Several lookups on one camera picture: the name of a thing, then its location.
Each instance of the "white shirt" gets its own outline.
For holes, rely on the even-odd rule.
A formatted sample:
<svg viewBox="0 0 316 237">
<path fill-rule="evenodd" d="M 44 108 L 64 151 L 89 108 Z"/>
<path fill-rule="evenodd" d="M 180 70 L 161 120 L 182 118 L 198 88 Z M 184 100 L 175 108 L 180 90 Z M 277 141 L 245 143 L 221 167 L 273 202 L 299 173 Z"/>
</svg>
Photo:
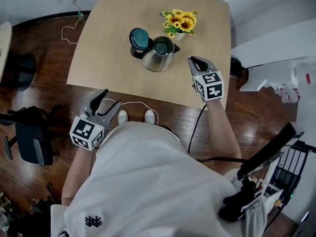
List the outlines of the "white shirt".
<svg viewBox="0 0 316 237">
<path fill-rule="evenodd" d="M 240 237 L 240 221 L 218 216 L 235 193 L 171 132 L 127 122 L 106 137 L 71 205 L 52 206 L 51 236 L 65 229 L 71 237 Z"/>
</svg>

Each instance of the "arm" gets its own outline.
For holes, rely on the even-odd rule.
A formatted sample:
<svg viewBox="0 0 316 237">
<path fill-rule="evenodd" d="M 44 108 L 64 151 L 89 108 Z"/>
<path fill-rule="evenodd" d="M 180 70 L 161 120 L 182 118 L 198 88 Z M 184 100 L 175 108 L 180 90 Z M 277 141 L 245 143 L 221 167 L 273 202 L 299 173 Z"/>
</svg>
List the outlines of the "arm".
<svg viewBox="0 0 316 237">
<path fill-rule="evenodd" d="M 221 102 L 206 101 L 208 122 L 211 137 L 212 157 L 241 158 L 241 152 L 228 121 Z M 215 161 L 216 171 L 222 175 L 234 168 L 240 168 L 241 163 L 229 161 Z"/>
<path fill-rule="evenodd" d="M 93 151 L 78 148 L 64 183 L 61 198 L 62 205 L 70 205 L 79 188 L 90 176 L 93 159 Z"/>
</svg>

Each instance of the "flower vase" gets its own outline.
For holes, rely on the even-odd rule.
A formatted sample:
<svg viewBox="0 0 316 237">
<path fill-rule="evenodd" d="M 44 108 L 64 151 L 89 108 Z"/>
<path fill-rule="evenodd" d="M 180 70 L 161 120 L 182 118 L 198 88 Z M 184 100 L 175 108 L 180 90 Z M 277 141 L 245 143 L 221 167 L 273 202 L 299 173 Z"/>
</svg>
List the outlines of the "flower vase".
<svg viewBox="0 0 316 237">
<path fill-rule="evenodd" d="M 182 40 L 182 38 L 184 37 L 185 33 L 175 33 L 175 36 L 174 36 L 174 40 Z"/>
</svg>

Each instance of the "kettle base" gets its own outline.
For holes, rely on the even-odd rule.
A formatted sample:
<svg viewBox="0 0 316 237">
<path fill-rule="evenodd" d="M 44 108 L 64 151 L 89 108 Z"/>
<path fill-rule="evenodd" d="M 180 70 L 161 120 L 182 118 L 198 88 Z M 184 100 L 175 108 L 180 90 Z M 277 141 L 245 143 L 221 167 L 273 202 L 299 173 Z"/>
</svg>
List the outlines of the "kettle base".
<svg viewBox="0 0 316 237">
<path fill-rule="evenodd" d="M 162 72 L 162 71 L 166 70 L 166 69 L 169 67 L 169 66 L 167 66 L 167 67 L 165 67 L 165 68 L 162 69 L 162 70 L 153 70 L 153 69 L 147 68 L 144 63 L 143 63 L 143 65 L 144 65 L 144 67 L 145 67 L 146 69 L 148 69 L 148 70 L 151 71 L 151 72 Z"/>
</svg>

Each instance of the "shoe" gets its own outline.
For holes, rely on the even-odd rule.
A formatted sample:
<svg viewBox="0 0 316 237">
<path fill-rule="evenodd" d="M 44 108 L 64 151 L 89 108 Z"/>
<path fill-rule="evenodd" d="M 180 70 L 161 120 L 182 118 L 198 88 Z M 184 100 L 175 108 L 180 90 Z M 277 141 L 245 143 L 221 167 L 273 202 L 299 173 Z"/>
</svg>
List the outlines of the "shoe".
<svg viewBox="0 0 316 237">
<path fill-rule="evenodd" d="M 118 124 L 123 124 L 125 122 L 128 122 L 128 115 L 125 110 L 120 110 L 118 113 Z"/>
<path fill-rule="evenodd" d="M 145 113 L 145 123 L 155 124 L 155 114 L 152 110 L 147 110 Z"/>
</svg>

